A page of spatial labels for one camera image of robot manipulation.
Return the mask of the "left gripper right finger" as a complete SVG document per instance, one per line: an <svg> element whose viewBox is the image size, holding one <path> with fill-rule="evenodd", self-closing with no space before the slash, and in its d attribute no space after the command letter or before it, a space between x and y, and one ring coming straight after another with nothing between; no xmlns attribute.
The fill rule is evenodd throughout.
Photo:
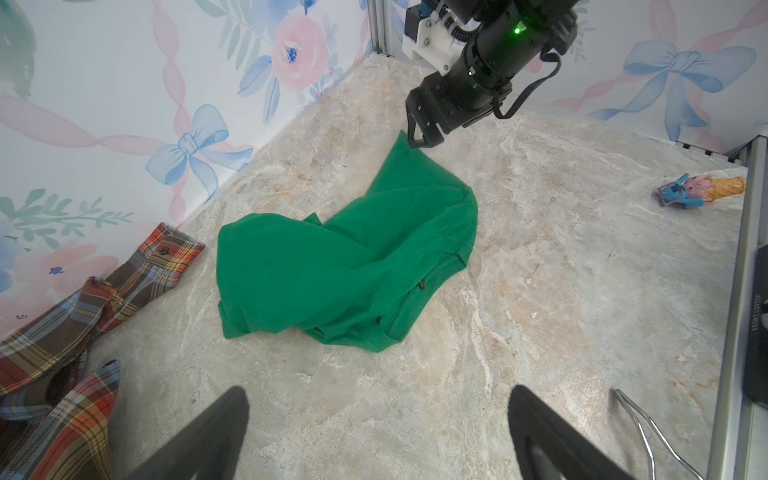
<svg viewBox="0 0 768 480"><path fill-rule="evenodd" d="M524 479L630 477L524 385L512 389L507 417Z"/></svg>

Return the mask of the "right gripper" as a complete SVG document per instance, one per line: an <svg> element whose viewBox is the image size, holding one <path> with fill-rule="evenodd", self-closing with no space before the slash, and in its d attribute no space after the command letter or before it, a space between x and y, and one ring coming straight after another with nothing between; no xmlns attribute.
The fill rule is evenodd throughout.
<svg viewBox="0 0 768 480"><path fill-rule="evenodd" d="M459 127L468 128L493 113L492 101L505 99L510 94L510 79L505 78L497 90L484 90L471 81L478 90L456 93L450 87L454 82L447 76L433 73L406 98L407 139L412 148L434 148L444 142L444 136Z"/></svg>

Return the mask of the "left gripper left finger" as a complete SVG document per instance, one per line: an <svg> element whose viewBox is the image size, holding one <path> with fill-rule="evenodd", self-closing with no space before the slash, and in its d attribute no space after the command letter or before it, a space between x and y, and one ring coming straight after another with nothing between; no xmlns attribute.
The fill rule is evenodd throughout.
<svg viewBox="0 0 768 480"><path fill-rule="evenodd" d="M128 477L232 479L248 421L246 392L233 386Z"/></svg>

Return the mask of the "green cloth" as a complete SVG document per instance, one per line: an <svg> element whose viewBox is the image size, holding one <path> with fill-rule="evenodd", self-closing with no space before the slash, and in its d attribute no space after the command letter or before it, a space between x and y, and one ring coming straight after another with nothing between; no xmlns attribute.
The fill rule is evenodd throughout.
<svg viewBox="0 0 768 480"><path fill-rule="evenodd" d="M297 329L384 351L467 267L477 227L472 189L399 136L367 192L333 217L258 213L221 228L223 334Z"/></svg>

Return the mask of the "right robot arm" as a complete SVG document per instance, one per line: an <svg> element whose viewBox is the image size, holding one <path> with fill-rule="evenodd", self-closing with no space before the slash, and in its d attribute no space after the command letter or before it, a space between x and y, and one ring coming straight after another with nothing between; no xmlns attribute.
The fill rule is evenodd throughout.
<svg viewBox="0 0 768 480"><path fill-rule="evenodd" d="M407 8L403 52L434 67L406 98L407 139L432 148L459 127L507 120L543 84L529 84L509 109L513 78L534 58L556 69L577 37L572 1L422 1Z"/></svg>

